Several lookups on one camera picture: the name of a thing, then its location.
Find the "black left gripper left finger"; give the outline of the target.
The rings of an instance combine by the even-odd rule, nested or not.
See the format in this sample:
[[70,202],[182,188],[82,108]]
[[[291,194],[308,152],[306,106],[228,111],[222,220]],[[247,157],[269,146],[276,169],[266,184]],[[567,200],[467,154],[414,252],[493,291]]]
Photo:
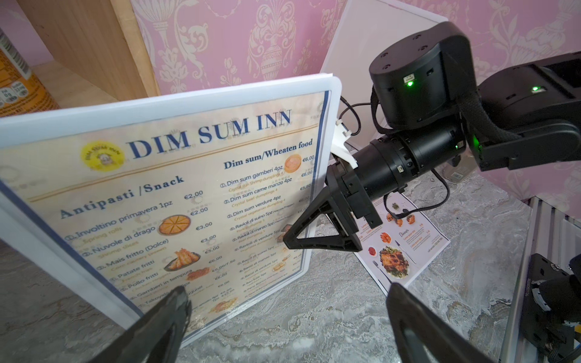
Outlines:
[[92,361],[175,362],[191,314],[192,304],[185,288],[179,286]]

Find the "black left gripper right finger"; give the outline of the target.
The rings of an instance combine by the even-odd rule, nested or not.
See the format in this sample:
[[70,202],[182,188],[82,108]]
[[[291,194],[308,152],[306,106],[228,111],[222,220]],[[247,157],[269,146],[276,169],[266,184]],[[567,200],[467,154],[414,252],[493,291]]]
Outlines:
[[392,284],[386,307],[403,362],[490,362],[401,284]]

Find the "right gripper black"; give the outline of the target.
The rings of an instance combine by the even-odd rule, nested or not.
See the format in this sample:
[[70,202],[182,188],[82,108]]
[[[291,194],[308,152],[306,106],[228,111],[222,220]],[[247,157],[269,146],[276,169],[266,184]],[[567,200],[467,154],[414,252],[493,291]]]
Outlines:
[[357,167],[337,158],[324,187],[284,233],[290,250],[360,252],[356,219],[382,224],[374,202],[460,155],[466,149],[460,122],[435,122],[381,136],[354,154]]

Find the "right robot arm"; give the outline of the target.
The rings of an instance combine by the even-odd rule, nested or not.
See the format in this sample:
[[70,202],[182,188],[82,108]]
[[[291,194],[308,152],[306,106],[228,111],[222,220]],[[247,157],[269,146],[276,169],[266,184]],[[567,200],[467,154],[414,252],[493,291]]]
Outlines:
[[[477,86],[468,37],[452,22],[412,34],[370,65],[372,121],[382,134],[328,167],[326,187],[284,233],[290,250],[361,252],[356,219],[383,222],[383,198],[395,222],[441,207],[450,190],[435,170],[457,166],[470,148],[481,171],[580,161],[580,51],[505,69]],[[395,212],[387,198],[430,170],[446,189],[442,202]],[[338,235],[300,238],[326,215]],[[580,362],[580,252],[570,272],[541,253],[524,256],[515,299],[523,292],[520,333],[547,362]],[[493,362],[432,313],[404,286],[391,283],[387,311],[402,362]]]

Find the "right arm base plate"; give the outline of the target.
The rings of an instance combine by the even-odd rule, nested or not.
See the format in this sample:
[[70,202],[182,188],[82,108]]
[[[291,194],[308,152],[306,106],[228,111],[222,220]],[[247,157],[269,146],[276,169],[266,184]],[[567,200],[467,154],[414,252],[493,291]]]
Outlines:
[[527,272],[520,332],[549,362],[580,358],[580,256],[566,272],[535,253]]

